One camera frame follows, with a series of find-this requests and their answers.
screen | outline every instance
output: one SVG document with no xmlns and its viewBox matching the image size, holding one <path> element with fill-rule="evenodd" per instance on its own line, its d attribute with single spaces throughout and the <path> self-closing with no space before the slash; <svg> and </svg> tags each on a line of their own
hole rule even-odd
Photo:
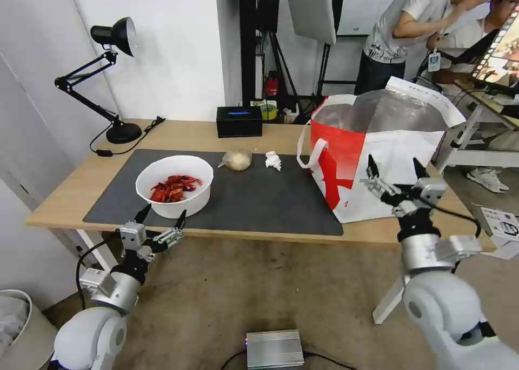
<svg viewBox="0 0 519 370">
<path fill-rule="evenodd" d="M 519 92 L 519 5 L 497 33 L 492 45 L 476 65 L 472 76 L 487 84 Z"/>
</svg>

cardboard box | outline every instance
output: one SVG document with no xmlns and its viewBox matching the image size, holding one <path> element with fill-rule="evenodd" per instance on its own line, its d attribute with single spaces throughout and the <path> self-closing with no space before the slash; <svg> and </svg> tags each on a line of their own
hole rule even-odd
<svg viewBox="0 0 519 370">
<path fill-rule="evenodd" d="M 513 213 L 481 207 L 481 211 L 492 232 L 492 241 L 497 250 L 482 253 L 494 258 L 511 259 L 519 254 L 519 222 Z"/>
</svg>

red crayfish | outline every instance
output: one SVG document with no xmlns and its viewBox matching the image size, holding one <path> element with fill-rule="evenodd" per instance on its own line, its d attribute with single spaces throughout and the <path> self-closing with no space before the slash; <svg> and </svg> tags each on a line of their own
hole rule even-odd
<svg viewBox="0 0 519 370">
<path fill-rule="evenodd" d="M 196 185 L 202 185 L 202 181 L 190 176 L 169 176 L 164 183 L 158 183 L 151 190 L 150 200 L 157 203 L 176 203 L 185 200 L 184 192 L 196 190 Z"/>
</svg>

desk lamp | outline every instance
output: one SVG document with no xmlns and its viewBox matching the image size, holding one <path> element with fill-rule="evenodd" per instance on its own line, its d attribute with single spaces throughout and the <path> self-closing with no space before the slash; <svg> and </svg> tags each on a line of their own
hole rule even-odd
<svg viewBox="0 0 519 370">
<path fill-rule="evenodd" d="M 76 100 L 80 101 L 88 108 L 91 108 L 112 123 L 112 127 L 107 131 L 107 140 L 110 143 L 121 144 L 131 142 L 142 134 L 141 128 L 138 125 L 123 122 L 119 119 L 118 114 L 109 111 L 100 105 L 94 104 L 86 97 L 80 95 L 74 90 L 74 86 L 102 72 L 110 66 L 115 65 L 117 61 L 117 52 L 112 49 L 112 46 L 117 46 L 117 48 L 119 48 L 123 53 L 130 57 L 135 57 L 137 36 L 135 33 L 134 23 L 131 18 L 126 17 L 118 20 L 112 27 L 95 25 L 90 29 L 90 35 L 96 43 L 99 43 L 103 49 L 106 50 L 106 52 L 88 64 L 70 72 L 66 76 L 56 78 L 54 83 L 58 89 L 71 95 Z M 89 66 L 92 66 L 104 59 L 107 60 L 107 65 L 103 65 L 90 73 L 81 73 Z"/>
</svg>

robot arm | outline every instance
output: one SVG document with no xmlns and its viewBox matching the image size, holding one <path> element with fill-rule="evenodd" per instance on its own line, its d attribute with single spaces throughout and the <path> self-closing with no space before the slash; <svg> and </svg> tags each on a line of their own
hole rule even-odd
<svg viewBox="0 0 519 370">
<path fill-rule="evenodd" d="M 97 305 L 77 313 L 63 325 L 54 341 L 54 355 L 49 369 L 110 370 L 122 350 L 127 335 L 127 315 L 138 300 L 148 265 L 156 254 L 164 252 L 184 237 L 184 211 L 174 228 L 158 233 L 146 231 L 142 222 L 148 205 L 118 228 L 124 247 L 124 259 L 110 272 L 87 269 L 81 285 L 91 293 Z"/>
<path fill-rule="evenodd" d="M 474 236 L 441 239 L 430 220 L 431 207 L 445 192 L 445 183 L 429 178 L 414 159 L 418 178 L 412 187 L 397 187 L 380 179 L 375 161 L 368 161 L 366 186 L 393 207 L 401 230 L 402 264 L 410 277 L 403 293 L 409 317 L 419 325 L 441 370 L 511 370 L 519 355 L 503 344 L 484 317 L 476 291 L 449 270 L 481 252 Z"/>
</svg>

